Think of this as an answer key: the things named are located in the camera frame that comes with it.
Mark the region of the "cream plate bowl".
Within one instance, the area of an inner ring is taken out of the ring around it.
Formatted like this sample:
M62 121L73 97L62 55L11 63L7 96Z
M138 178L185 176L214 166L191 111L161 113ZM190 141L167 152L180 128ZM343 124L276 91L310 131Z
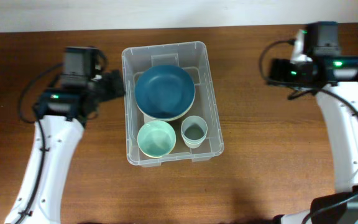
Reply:
M154 120L174 121L184 116L195 102L195 96L181 97L151 97L136 98L137 107L144 115Z

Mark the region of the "blue plate bowl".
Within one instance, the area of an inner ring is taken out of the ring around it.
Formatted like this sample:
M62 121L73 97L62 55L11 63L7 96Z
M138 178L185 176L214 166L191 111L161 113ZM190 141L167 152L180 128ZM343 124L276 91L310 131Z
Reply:
M146 70L136 81L135 99L151 97L187 97L196 95L191 75L175 65L157 65Z

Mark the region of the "small mint green bowl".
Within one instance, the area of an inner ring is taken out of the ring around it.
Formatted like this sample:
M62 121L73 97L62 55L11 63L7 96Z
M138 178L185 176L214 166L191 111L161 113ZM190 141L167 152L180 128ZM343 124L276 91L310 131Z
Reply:
M177 141L173 127L165 121L150 121L138 132L139 149L148 157L161 158L171 153Z

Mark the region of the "grey plastic cup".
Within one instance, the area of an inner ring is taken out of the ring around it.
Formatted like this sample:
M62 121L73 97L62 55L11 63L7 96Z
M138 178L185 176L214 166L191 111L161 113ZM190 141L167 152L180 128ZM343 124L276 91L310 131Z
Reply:
M200 116L189 116L181 124L181 133L190 139L199 139L207 132L208 125Z

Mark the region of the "cream plastic cup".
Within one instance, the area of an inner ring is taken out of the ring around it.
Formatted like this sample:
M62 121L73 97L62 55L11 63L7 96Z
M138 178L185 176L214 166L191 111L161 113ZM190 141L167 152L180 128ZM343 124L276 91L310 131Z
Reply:
M191 149L198 148L202 145L202 142L199 143L191 143L191 142L185 142L185 145Z

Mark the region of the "small yellow bowl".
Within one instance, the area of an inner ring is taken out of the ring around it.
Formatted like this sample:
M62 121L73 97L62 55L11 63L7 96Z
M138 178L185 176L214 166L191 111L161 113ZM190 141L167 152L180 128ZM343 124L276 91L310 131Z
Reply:
M168 149L166 154L170 154L174 150L176 146L176 142L177 142L176 138L170 138L170 140L168 141Z

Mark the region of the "mint green plastic cup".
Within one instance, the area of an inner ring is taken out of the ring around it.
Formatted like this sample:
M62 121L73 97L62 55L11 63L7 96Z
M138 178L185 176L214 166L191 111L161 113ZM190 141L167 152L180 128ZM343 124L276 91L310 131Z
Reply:
M184 134L182 134L181 136L186 144L201 144L206 139L206 135L202 136L199 139L190 139Z

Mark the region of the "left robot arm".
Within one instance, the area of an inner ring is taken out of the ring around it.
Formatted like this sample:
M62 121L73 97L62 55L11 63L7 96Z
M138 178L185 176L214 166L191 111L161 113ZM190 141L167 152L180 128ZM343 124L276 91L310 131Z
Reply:
M60 69L32 105L34 141L21 188L5 223L60 223L62 195L75 149L99 106L126 92L119 70L106 71L96 47L67 47Z

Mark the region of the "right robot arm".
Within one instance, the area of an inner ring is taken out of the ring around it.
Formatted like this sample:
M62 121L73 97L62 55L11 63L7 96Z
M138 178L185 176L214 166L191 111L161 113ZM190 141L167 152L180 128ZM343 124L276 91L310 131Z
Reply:
M292 89L289 100L316 98L334 162L335 192L275 223L358 223L358 57L343 55L338 37L336 22L307 24L288 40L291 58L273 59L262 75L268 85Z

